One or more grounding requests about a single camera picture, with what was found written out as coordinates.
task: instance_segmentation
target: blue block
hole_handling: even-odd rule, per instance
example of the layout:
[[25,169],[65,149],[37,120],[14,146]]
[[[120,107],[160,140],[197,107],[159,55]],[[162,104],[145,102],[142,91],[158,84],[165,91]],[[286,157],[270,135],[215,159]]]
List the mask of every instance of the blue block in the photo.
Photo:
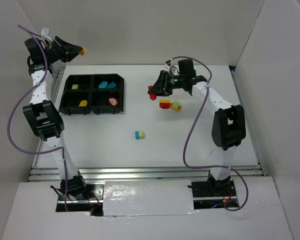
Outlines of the blue block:
[[108,83],[106,81],[103,81],[102,83],[100,83],[99,88],[104,89],[107,85]]
[[135,131],[134,134],[135,134],[135,139],[140,139],[140,137],[139,137],[139,131]]
[[115,84],[114,82],[110,83],[108,86],[106,86],[106,89],[113,89],[117,86],[117,84]]

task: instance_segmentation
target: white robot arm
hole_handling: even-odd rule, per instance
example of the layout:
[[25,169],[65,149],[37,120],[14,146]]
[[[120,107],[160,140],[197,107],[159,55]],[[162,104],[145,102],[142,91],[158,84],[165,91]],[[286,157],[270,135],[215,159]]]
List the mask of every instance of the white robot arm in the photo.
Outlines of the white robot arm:
[[[207,86],[207,79],[197,76],[191,59],[178,61],[179,75],[162,70],[158,80],[149,87],[150,99],[157,96],[167,97],[173,89],[183,89],[201,102],[209,94],[205,103],[206,108],[214,116],[211,136],[218,148],[218,159],[214,165],[231,167],[237,147],[246,137],[245,113],[241,105],[234,106],[212,87]],[[213,167],[209,171],[208,183],[211,192],[222,193],[230,183],[230,168]]]
[[83,55],[86,49],[81,46],[69,44],[57,36],[52,40],[49,37],[49,30],[47,28],[42,30],[41,39],[38,40],[45,45],[44,53],[48,63],[48,72],[42,81],[45,75],[43,54],[33,38],[26,40],[25,45],[30,52],[27,61],[29,74],[31,75],[33,86],[37,86],[37,88],[32,92],[30,104],[23,107],[23,114],[33,133],[45,141],[51,150],[64,148],[64,157],[61,150],[52,152],[60,173],[60,190],[62,193],[65,193],[67,180],[67,194],[81,199],[83,193],[86,191],[86,183],[78,168],[73,163],[65,145],[62,133],[64,123],[51,102],[51,85],[53,83],[52,64],[58,60],[70,62],[77,55]]

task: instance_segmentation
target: red block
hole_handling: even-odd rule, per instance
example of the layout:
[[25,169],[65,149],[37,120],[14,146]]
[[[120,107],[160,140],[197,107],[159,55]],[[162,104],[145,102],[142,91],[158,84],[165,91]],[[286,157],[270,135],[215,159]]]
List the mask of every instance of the red block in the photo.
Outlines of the red block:
[[159,107],[162,109],[169,109],[170,108],[170,103],[168,102],[160,102]]
[[152,101],[156,100],[157,99],[157,95],[155,93],[151,93],[149,94],[149,97]]

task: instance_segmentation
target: white table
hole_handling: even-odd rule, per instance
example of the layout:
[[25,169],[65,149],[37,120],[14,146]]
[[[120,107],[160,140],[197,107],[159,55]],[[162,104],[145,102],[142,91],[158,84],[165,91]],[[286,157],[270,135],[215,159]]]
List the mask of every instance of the white table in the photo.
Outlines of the white table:
[[[209,66],[213,78],[211,86],[234,105],[239,104],[237,92],[228,66]],[[67,66],[59,84],[55,107],[59,109],[65,82],[69,75],[112,74],[125,80],[124,113],[101,115],[63,115],[64,139],[73,162],[79,168],[153,168],[183,167],[182,152],[186,137],[201,106],[196,98],[182,89],[166,97],[179,101],[180,112],[159,108],[159,98],[151,101],[148,86],[158,79],[162,65],[87,65]],[[201,66],[197,75],[209,77]],[[213,116],[204,110],[187,148],[190,165],[216,163],[212,141]],[[144,131],[145,139],[136,140],[135,131]],[[47,150],[43,143],[40,150]],[[258,168],[249,132],[237,149],[234,166]],[[55,169],[51,154],[37,157],[34,167]]]

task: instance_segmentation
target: white wall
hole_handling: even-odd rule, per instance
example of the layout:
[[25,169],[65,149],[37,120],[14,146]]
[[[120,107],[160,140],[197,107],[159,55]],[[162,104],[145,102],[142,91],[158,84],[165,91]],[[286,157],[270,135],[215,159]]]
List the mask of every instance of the white wall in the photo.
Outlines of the white wall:
[[266,0],[235,70],[244,107],[300,240],[300,5]]
[[72,65],[236,65],[264,0],[18,0],[38,31],[87,48]]
[[[0,239],[4,232],[18,183],[25,181],[33,156],[16,151],[8,142],[7,120],[15,102],[31,86],[28,74],[27,34],[17,24],[30,27],[14,1],[0,0]],[[34,150],[33,136],[20,108],[12,123],[15,141]]]

